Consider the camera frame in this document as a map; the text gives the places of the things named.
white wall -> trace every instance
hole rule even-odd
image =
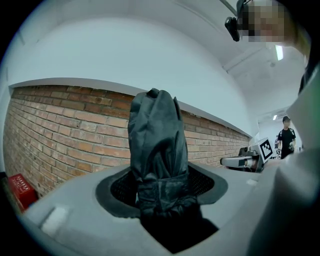
[[[137,17],[95,17],[58,27],[35,17],[21,27],[27,42],[23,45],[15,37],[1,63],[1,110],[8,106],[8,86],[45,79],[89,79],[139,90],[166,90],[186,106],[206,113],[205,117],[251,134],[245,98],[233,78],[212,54],[183,33]],[[47,28],[39,33],[39,26]],[[1,143],[5,114],[0,114]]]
[[[297,129],[295,128],[292,122],[290,127],[295,132],[295,136],[296,136],[295,150],[298,151],[299,147],[302,146],[302,141]],[[272,144],[272,148],[274,148],[276,136],[279,134],[279,132],[283,128],[284,128],[284,125],[281,120],[275,120],[275,121],[272,120],[268,122],[259,123],[259,139],[261,140],[263,138],[268,137],[270,143]]]

